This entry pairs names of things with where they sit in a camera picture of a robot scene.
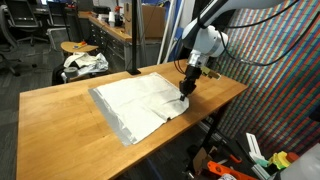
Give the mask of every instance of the black stand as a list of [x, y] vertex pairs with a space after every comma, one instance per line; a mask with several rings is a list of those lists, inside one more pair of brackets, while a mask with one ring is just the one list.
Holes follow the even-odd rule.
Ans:
[[132, 66], [127, 70], [131, 75], [141, 74], [137, 69], [137, 1], [132, 1]]

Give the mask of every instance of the cardboard box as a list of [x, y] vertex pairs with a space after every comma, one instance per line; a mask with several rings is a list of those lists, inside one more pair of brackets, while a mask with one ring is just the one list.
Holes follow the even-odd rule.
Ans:
[[[165, 8], [142, 5], [142, 14], [145, 38], [161, 38], [165, 28]], [[132, 36], [132, 4], [126, 3], [124, 5], [124, 19], [125, 32]]]

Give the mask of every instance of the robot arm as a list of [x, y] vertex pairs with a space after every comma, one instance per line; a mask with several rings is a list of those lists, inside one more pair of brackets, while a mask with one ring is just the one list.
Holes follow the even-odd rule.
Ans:
[[222, 13], [231, 9], [250, 8], [264, 9], [280, 4], [284, 0], [212, 0], [184, 29], [182, 42], [184, 47], [192, 49], [188, 58], [186, 77], [180, 81], [180, 100], [193, 92], [196, 88], [195, 81], [201, 75], [201, 67], [204, 66], [209, 57], [218, 57], [224, 50], [222, 39], [227, 44], [228, 36], [222, 33], [221, 38], [218, 31], [210, 24]]

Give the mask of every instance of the cabinet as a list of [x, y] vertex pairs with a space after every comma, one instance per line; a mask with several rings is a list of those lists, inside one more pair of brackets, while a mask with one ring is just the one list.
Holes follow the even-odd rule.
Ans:
[[[123, 28], [110, 27], [107, 23], [94, 17], [89, 18], [90, 34], [94, 43], [109, 62], [112, 73], [131, 69], [132, 43], [131, 37], [124, 34]], [[157, 63], [161, 39], [146, 40], [146, 60], [142, 61], [141, 46], [137, 46], [137, 67], [146, 67]]]

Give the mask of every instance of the patterned wall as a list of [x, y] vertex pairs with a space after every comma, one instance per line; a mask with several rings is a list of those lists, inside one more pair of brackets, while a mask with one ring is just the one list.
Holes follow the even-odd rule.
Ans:
[[[266, 10], [238, 10], [230, 25], [263, 20], [291, 4]], [[236, 57], [268, 63], [285, 52], [320, 10], [318, 0], [300, 0], [280, 16], [250, 28], [227, 29]], [[320, 104], [320, 18], [280, 62], [268, 67], [235, 63], [225, 53], [214, 69], [249, 86], [234, 100], [219, 129], [230, 137], [254, 133], [272, 151], [303, 153], [320, 140], [320, 123], [309, 119]]]

